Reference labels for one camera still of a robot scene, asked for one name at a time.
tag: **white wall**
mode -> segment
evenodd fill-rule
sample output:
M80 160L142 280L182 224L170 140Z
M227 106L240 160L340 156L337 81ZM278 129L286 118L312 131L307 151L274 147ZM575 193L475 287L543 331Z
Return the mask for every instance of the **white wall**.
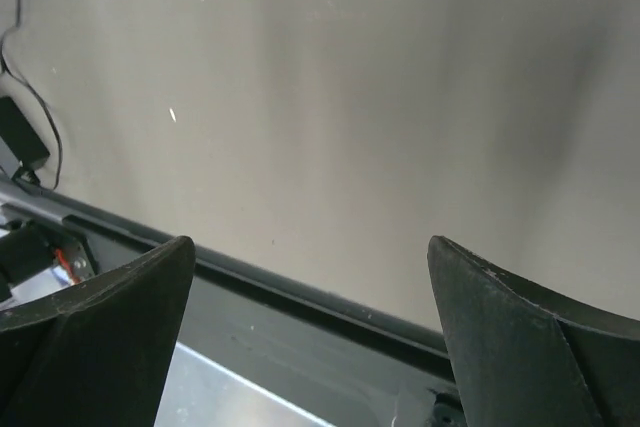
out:
M29 0L7 50L66 195L428 327L434 234L640 318L639 1Z

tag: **metal frame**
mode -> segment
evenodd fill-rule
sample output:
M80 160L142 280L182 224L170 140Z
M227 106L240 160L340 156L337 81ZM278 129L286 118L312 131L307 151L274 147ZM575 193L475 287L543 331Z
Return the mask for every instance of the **metal frame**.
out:
M99 271L170 238L4 181L0 203L83 235ZM441 334L216 252L197 257L185 345L334 425L464 425Z

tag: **black cable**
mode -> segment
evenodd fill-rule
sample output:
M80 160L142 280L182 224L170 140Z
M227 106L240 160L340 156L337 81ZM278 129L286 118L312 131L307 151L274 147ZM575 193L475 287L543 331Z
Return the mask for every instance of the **black cable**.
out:
M62 138L60 137L60 132L58 131L58 127L56 126L55 121L53 120L53 116L51 115L51 109L49 108L49 105L47 104L47 102L42 98L42 96L38 93L38 91L34 89L33 86L24 78L22 74L20 74L20 76L17 76L12 72L11 68L9 67L9 64L7 63L7 59L4 55L4 44L7 37L13 32L17 31L22 26L22 0L16 0L15 12L16 12L15 23L11 27L9 27L7 30L5 30L2 36L0 36L0 75L6 73L9 77L11 77L13 80L18 82L25 89L27 89L29 93L33 95L33 97L38 101L38 104L42 108L42 111L44 112L44 115L46 116L47 121L49 122L49 126L51 127L51 131L53 132L53 136L56 139L56 144L58 145L58 165L56 167L55 181L53 183L53 187L51 187L50 189L50 190L56 190L58 188L58 185L60 184L60 173L62 171L63 147L62 147ZM28 174L28 177L31 179L38 179L38 177L35 175L35 172L28 172L27 174ZM22 185L20 185L19 182L16 182L16 183L18 184L18 187L20 188L23 187ZM39 180L37 181L36 184L34 184L34 186L40 187Z

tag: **black plastic part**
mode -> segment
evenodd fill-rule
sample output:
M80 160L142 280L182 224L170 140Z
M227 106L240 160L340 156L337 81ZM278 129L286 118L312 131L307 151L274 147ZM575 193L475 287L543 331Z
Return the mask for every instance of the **black plastic part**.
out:
M11 289L9 284L7 283L7 279L4 278L2 273L0 272L0 304L5 300L9 300L11 298Z
M429 270L469 427L640 425L640 322L434 237Z
M11 204L0 207L0 216L8 221L7 230L17 230L25 225L35 225L51 249L60 249L80 280L87 280L98 273L98 265L87 245L87 239L78 232L65 228L49 219L34 216L23 208Z
M15 179L42 167L49 155L13 99L0 98L0 170Z
M27 224L0 237L0 273L18 285L51 267L53 254L37 226Z
M194 264L177 238L0 313L0 426L153 426Z

